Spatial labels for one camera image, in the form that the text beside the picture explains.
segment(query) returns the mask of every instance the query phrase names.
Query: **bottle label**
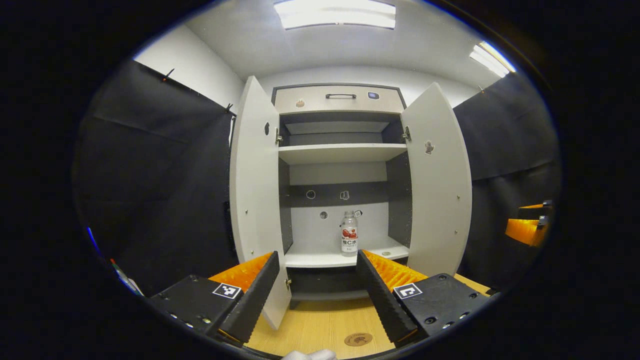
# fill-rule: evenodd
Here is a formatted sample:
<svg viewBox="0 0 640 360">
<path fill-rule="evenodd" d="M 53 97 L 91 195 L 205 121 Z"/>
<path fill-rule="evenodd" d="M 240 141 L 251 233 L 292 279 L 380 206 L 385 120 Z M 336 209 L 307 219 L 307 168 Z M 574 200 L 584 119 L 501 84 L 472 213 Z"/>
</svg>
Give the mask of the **bottle label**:
<svg viewBox="0 0 640 360">
<path fill-rule="evenodd" d="M 342 251 L 355 252 L 358 251 L 358 227 L 346 226 L 342 228 Z"/>
</svg>

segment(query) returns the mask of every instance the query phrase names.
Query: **drawer handle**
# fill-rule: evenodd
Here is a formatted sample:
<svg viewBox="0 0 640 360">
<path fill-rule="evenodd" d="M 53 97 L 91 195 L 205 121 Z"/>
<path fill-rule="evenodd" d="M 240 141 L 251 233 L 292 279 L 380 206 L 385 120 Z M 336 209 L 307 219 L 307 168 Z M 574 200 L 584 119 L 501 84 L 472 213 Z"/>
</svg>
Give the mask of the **drawer handle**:
<svg viewBox="0 0 640 360">
<path fill-rule="evenodd" d="M 352 99 L 356 98 L 356 94 L 326 94 L 325 99 L 329 99 L 331 96 L 351 96 Z"/>
</svg>

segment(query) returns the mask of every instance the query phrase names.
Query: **cabinet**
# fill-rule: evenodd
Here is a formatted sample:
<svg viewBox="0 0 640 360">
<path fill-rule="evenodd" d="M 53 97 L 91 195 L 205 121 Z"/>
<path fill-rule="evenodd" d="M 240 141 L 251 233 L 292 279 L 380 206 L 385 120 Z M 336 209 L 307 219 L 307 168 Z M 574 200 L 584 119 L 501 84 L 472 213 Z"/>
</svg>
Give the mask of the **cabinet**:
<svg viewBox="0 0 640 360">
<path fill-rule="evenodd" d="M 437 83 L 405 108 L 398 89 L 362 84 L 276 88 L 269 99 L 251 76 L 231 153 L 238 258 L 273 250 L 280 257 L 263 309 L 274 328 L 292 299 L 363 296 L 357 286 L 336 285 L 353 277 L 356 262 L 340 253 L 345 210 L 362 211 L 360 249 L 425 275 L 453 275 L 460 264 L 471 177 L 460 127 Z M 290 285 L 291 278 L 315 283 Z"/>
</svg>

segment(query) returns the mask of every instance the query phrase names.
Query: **door hinge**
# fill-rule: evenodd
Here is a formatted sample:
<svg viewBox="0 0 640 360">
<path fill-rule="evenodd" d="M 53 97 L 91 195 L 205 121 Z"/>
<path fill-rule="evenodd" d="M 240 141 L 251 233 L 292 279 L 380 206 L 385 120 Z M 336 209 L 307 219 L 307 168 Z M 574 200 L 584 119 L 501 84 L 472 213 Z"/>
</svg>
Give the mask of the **door hinge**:
<svg viewBox="0 0 640 360">
<path fill-rule="evenodd" d="M 284 138 L 280 136 L 280 129 L 276 127 L 276 145 L 280 145 L 281 141 L 284 141 Z"/>
<path fill-rule="evenodd" d="M 401 135 L 401 139 L 400 141 L 405 140 L 405 142 L 410 142 L 411 141 L 411 133 L 409 132 L 409 127 L 405 126 L 404 127 L 404 133 Z"/>
</svg>

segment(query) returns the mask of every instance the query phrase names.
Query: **fluorescent light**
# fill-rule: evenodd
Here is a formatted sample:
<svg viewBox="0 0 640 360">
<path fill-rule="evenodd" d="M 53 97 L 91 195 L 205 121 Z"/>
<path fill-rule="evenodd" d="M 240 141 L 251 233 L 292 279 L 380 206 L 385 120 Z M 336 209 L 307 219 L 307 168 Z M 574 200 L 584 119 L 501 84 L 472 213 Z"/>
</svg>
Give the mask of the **fluorescent light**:
<svg viewBox="0 0 640 360">
<path fill-rule="evenodd" d="M 507 61 L 496 49 L 486 42 L 481 42 L 474 46 L 474 50 L 469 54 L 473 60 L 481 63 L 487 69 L 503 78 L 509 72 L 515 72 L 516 69 Z"/>
<path fill-rule="evenodd" d="M 273 7 L 285 29 L 322 24 L 396 27 L 396 7 L 371 0 L 289 0 Z"/>
</svg>

